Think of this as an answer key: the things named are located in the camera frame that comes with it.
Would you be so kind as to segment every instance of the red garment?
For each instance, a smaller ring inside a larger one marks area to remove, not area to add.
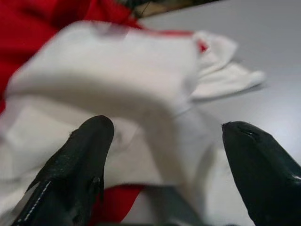
[[[130,14],[113,0],[0,0],[0,114],[5,109],[3,94],[9,78],[58,31],[79,20],[141,28]],[[95,207],[93,222],[120,222],[142,188],[106,190],[101,209]]]
[[[144,186],[139,185],[122,185],[106,189],[103,202],[100,202],[99,198],[96,200],[88,226],[94,226],[100,222],[121,222],[143,188]]]

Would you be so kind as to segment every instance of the red fabric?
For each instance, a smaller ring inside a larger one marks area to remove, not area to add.
[[[113,0],[0,0],[0,114],[11,75],[53,35],[79,20],[97,20],[141,28],[130,11]],[[119,186],[105,191],[91,221],[120,222],[130,211],[142,186]]]
[[[94,226],[100,222],[121,222],[143,188],[144,186],[139,185],[123,185],[106,189],[103,202],[99,198],[96,200],[88,226]]]

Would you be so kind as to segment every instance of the white cloth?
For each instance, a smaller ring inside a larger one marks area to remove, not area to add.
[[[19,181],[96,114],[112,118],[116,127],[105,187],[191,183],[210,144],[189,100],[197,60],[188,37],[92,22],[59,32],[9,81],[0,117],[0,185],[18,184],[0,200],[20,199],[28,180],[21,189]],[[14,201],[5,201],[0,214]]]
[[[232,62],[238,44],[229,38],[210,32],[196,32],[193,38],[207,44],[208,49],[200,56],[198,86],[193,99],[207,99],[236,93],[265,81],[261,71],[251,72]]]

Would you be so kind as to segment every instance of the gray table surface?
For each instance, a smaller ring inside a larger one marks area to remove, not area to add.
[[[198,102],[216,142],[220,125],[247,121],[271,133],[301,163],[301,0],[224,0],[148,17],[158,30],[207,30],[239,43],[236,59],[263,70],[267,82],[236,95]]]

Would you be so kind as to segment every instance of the white fabric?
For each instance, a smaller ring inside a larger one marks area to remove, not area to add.
[[[210,143],[189,101],[198,55],[188,37],[91,22],[65,28],[9,82],[0,117],[0,185],[40,169],[72,130],[96,114],[109,116],[116,127],[105,187],[191,183]],[[16,189],[0,199],[20,199]],[[5,204],[8,210],[14,203]]]
[[[192,93],[194,99],[220,97],[236,93],[265,81],[261,71],[251,72],[232,62],[238,44],[229,38],[210,32],[196,32],[193,38],[207,44],[200,56],[198,86]]]

